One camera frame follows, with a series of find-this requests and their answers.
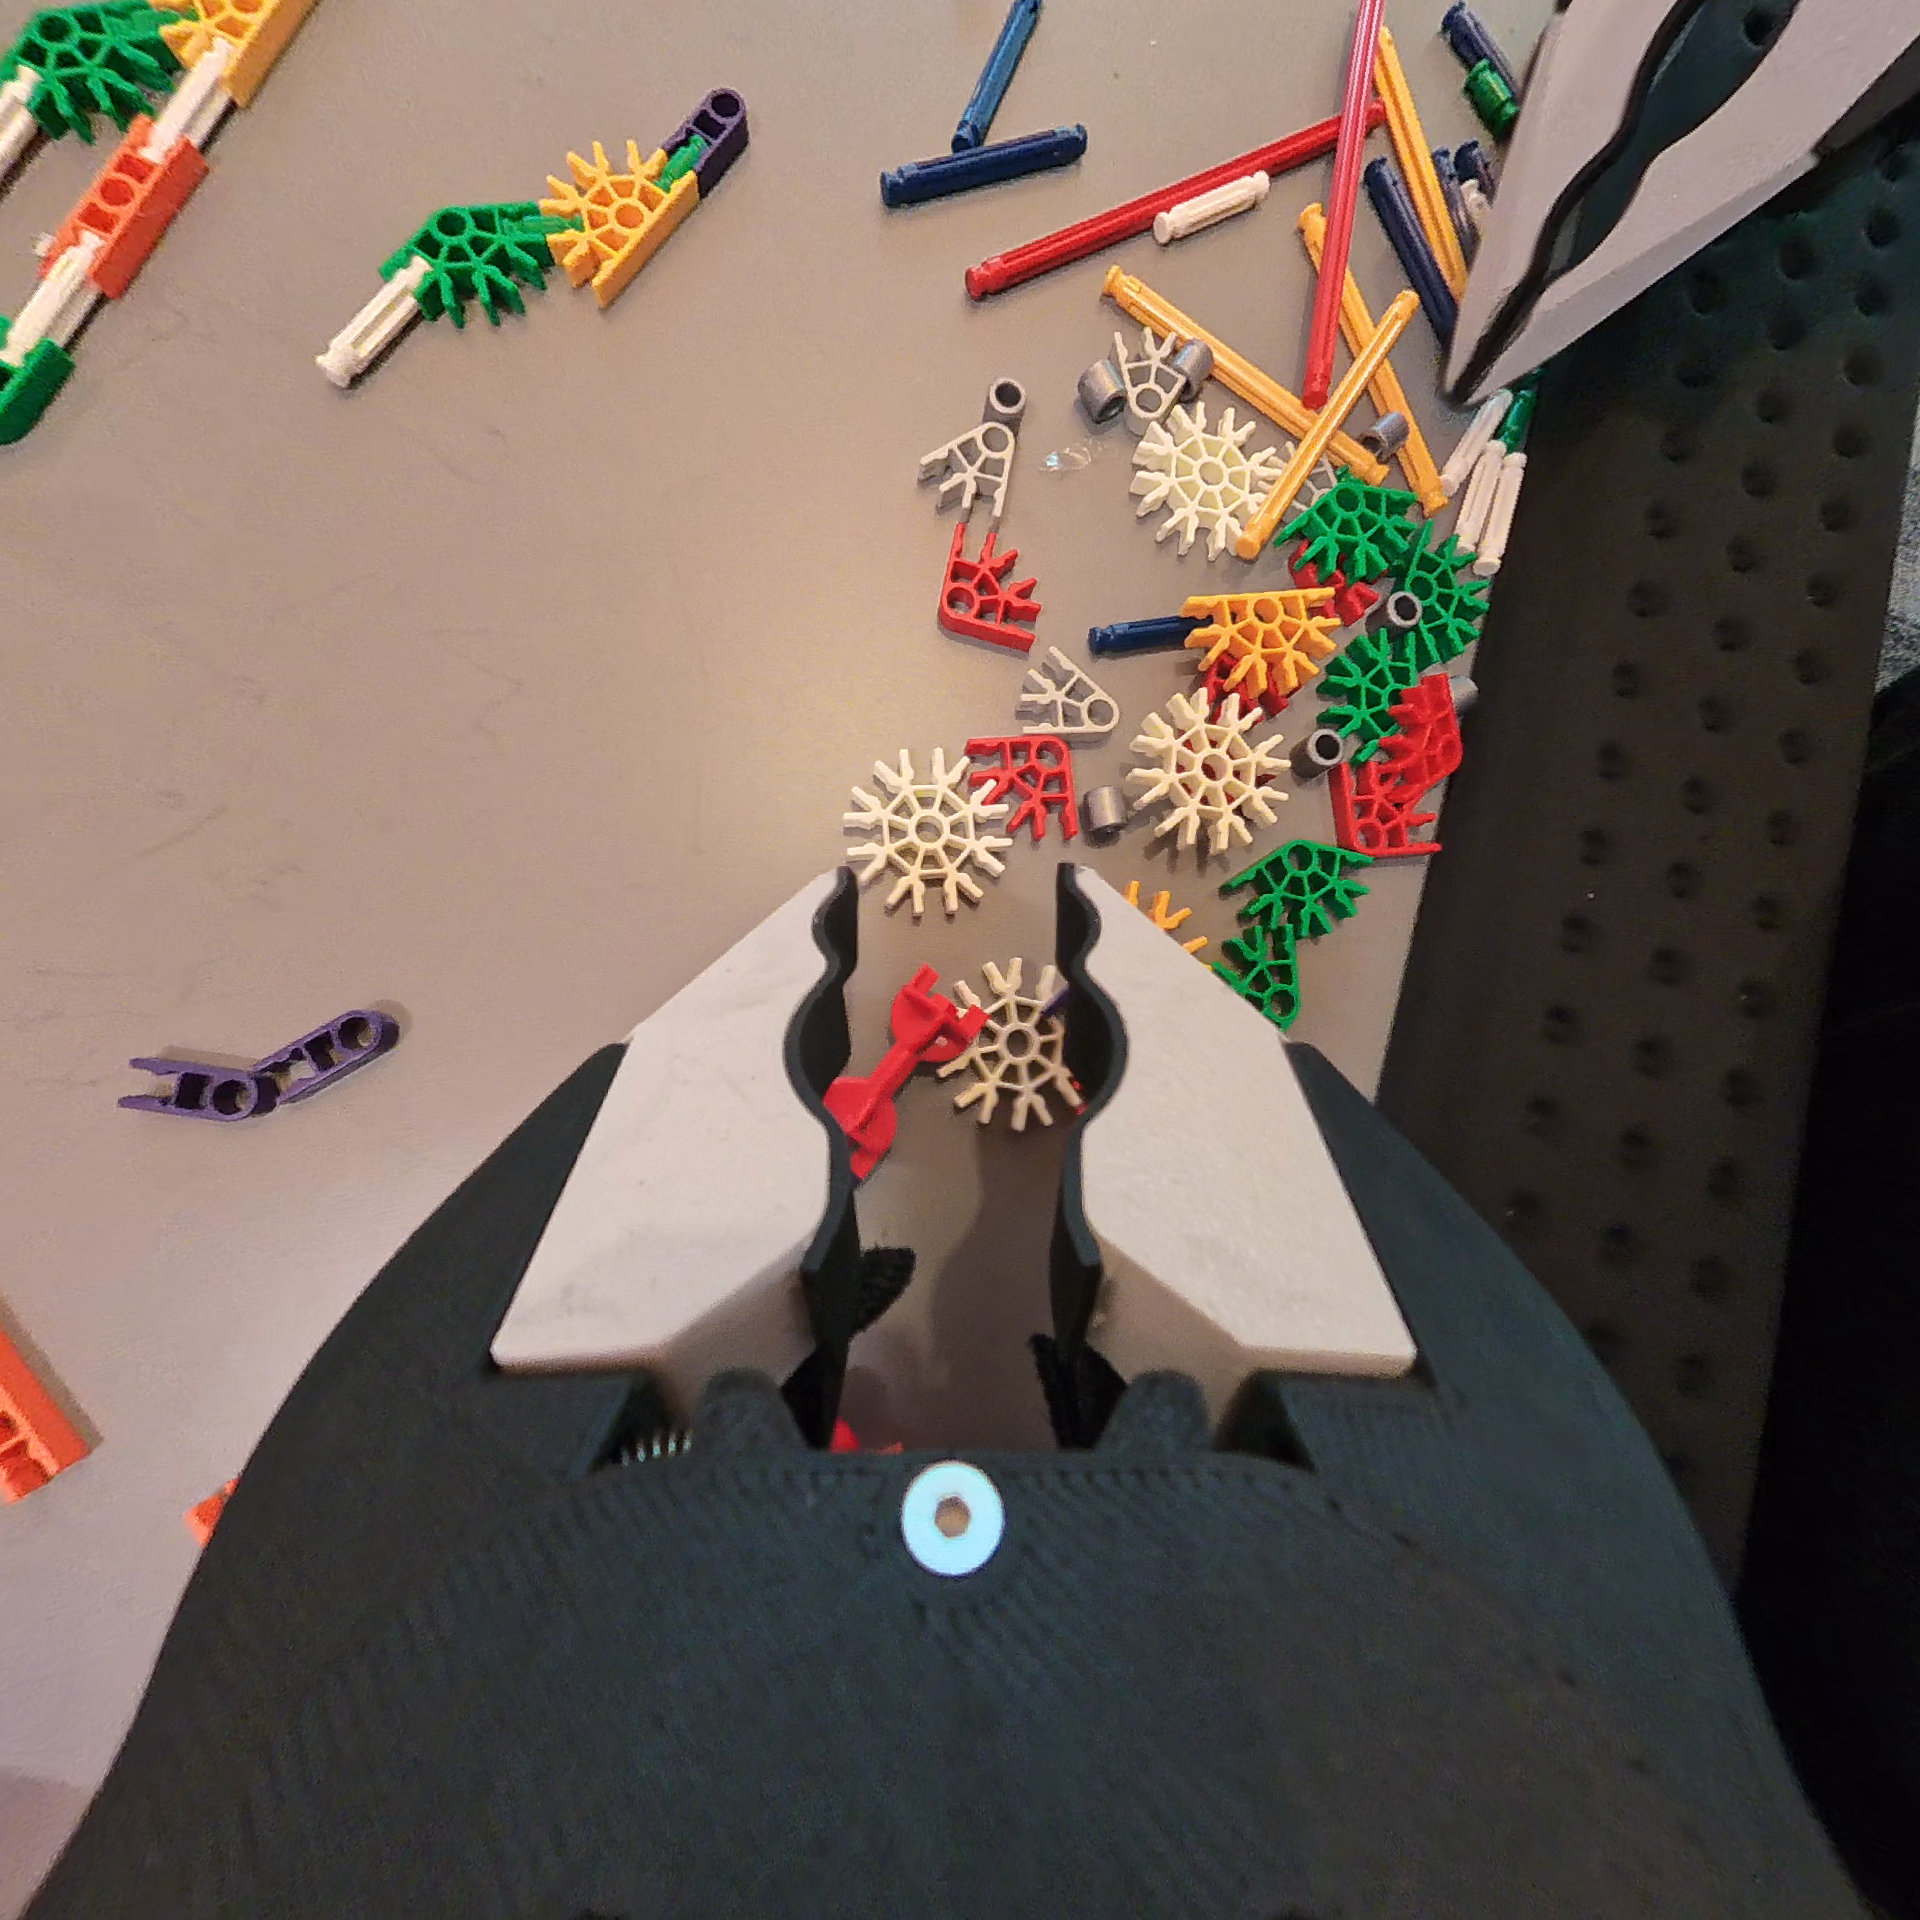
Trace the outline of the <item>short white rod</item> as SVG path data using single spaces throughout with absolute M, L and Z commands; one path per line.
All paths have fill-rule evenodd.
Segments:
M 316 355 L 316 369 L 342 391 L 355 388 L 425 316 L 420 287 L 430 277 L 425 256 L 383 277 L 381 291 Z

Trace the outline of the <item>purple clip connector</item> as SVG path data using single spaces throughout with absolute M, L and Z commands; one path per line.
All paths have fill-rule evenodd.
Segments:
M 253 1065 L 256 1112 L 274 1112 L 370 1067 L 401 1041 L 398 1024 L 377 1009 L 352 1009 Z
M 736 89 L 706 93 L 692 115 L 662 143 L 662 150 L 672 154 L 686 141 L 689 131 L 706 136 L 706 157 L 699 164 L 699 175 L 689 175 L 689 180 L 694 180 L 699 197 L 703 202 L 749 143 L 745 99 Z
M 219 1067 L 180 1057 L 132 1057 L 127 1067 L 168 1081 L 161 1090 L 119 1099 L 116 1108 L 127 1112 L 244 1123 L 265 1118 L 283 1104 L 281 1076 L 265 1065 Z

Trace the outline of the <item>yellow half-circle connector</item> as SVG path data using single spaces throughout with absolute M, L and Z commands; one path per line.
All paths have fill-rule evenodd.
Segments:
M 641 157 L 627 143 L 626 164 L 614 164 L 595 143 L 587 158 L 568 157 L 570 178 L 549 178 L 545 217 L 568 223 L 545 238 L 555 264 L 574 287 L 592 287 L 600 307 L 609 307 L 659 248 L 684 225 L 699 205 L 694 180 L 659 189 L 668 154 Z

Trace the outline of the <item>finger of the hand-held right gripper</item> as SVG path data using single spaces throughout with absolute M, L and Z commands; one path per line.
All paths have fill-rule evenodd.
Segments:
M 1680 252 L 1612 217 L 1605 240 L 1549 274 L 1554 248 L 1641 124 L 1697 4 L 1564 4 L 1540 38 L 1500 192 L 1459 295 L 1446 392 L 1474 402 L 1635 301 Z
M 1549 274 L 1600 248 L 1612 217 L 1657 225 L 1680 269 L 1915 94 L 1915 4 L 1697 4 Z

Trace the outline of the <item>red double-ended connector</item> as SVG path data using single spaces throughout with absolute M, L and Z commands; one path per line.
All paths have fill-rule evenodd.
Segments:
M 940 974 L 921 966 L 891 1013 L 893 1044 L 868 1076 L 837 1076 L 822 1104 L 851 1139 L 853 1180 L 864 1183 L 895 1139 L 895 1094 L 924 1065 L 956 1061 L 984 1026 L 978 1007 L 960 1009 L 936 991 Z

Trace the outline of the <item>black perforated office chair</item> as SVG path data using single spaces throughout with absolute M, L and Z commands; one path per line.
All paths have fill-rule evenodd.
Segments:
M 1917 115 L 1564 355 L 1381 1108 L 1735 1579 L 1917 402 Z

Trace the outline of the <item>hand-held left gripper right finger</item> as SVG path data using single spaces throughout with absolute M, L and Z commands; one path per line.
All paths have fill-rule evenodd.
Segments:
M 1064 1065 L 1084 1094 L 1036 1338 L 1061 1444 L 1180 1372 L 1221 1423 L 1258 1372 L 1405 1378 L 1405 1330 L 1278 1026 L 1092 868 L 1059 873 Z

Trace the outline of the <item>dark blue rod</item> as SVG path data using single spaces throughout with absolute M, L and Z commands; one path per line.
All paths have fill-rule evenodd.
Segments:
M 989 131 L 993 127 L 998 109 L 1011 87 L 1011 77 L 1017 72 L 1023 48 L 1036 35 L 1040 15 L 1042 0 L 1011 0 L 992 46 L 992 56 L 973 87 L 968 103 L 954 124 L 954 157 L 982 150 L 989 143 Z
M 998 143 L 978 143 L 973 150 L 954 150 L 948 157 L 902 162 L 877 178 L 877 194 L 884 209 L 927 205 L 984 189 L 992 184 L 1059 171 L 1078 162 L 1084 154 L 1087 127 L 1078 122 L 1061 124 Z

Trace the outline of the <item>assembled multicolour toy model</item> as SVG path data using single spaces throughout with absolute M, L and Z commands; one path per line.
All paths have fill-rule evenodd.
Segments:
M 76 331 L 132 281 L 198 192 L 204 150 L 253 103 L 311 4 L 57 4 L 4 51 L 4 175 L 37 141 L 119 131 L 94 180 L 37 245 L 37 287 L 4 316 L 4 442 L 21 442 L 72 371 Z

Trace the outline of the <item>dark cloth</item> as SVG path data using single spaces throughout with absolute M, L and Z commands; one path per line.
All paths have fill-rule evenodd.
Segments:
M 1917 675 L 1870 709 L 1739 1621 L 1792 1762 L 1917 1914 Z

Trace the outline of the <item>pile of colourful toy pieces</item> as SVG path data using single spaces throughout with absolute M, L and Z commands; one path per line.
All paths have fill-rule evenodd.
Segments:
M 1180 554 L 1235 566 L 1180 609 L 1093 626 L 1083 660 L 1036 648 L 1042 605 L 1003 541 L 1027 391 L 998 381 L 984 420 L 916 471 L 954 516 L 936 623 L 1011 654 L 1016 716 L 960 752 L 899 749 L 853 786 L 853 874 L 891 911 L 984 898 L 1016 840 L 1112 840 L 1143 822 L 1195 866 L 1252 852 L 1293 792 L 1328 796 L 1221 892 L 1235 933 L 1187 948 L 1274 1026 L 1302 1013 L 1302 948 L 1344 923 L 1385 862 L 1442 852 L 1435 799 L 1459 771 L 1481 638 L 1528 477 L 1537 384 L 1500 388 L 1448 459 L 1392 365 L 1416 319 L 1451 335 L 1495 175 L 1481 143 L 1432 147 L 1388 4 L 1355 4 L 1342 103 L 1304 131 L 975 262 L 968 301 L 1003 300 L 1146 234 L 1235 223 L 1328 158 L 1296 223 L 1308 355 L 1296 381 L 1230 349 L 1127 269 L 1102 300 L 1134 331 L 1075 379 L 1087 427 L 1134 440 L 1134 511 Z

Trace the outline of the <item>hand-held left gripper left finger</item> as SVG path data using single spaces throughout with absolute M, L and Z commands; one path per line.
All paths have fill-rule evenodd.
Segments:
M 830 868 L 633 1026 L 491 1357 L 641 1369 L 673 1418 L 731 1369 L 801 1375 L 830 1444 L 860 1320 L 851 1057 L 860 887 Z

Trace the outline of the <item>green fan connector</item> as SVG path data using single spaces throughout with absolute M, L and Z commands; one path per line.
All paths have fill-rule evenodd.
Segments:
M 552 272 L 545 238 L 564 230 L 537 202 L 445 205 L 381 262 L 381 277 L 407 274 L 420 262 L 414 301 L 428 319 L 452 316 L 464 327 L 466 304 L 479 301 L 500 322 L 503 307 L 523 311 L 521 283 L 543 291 Z

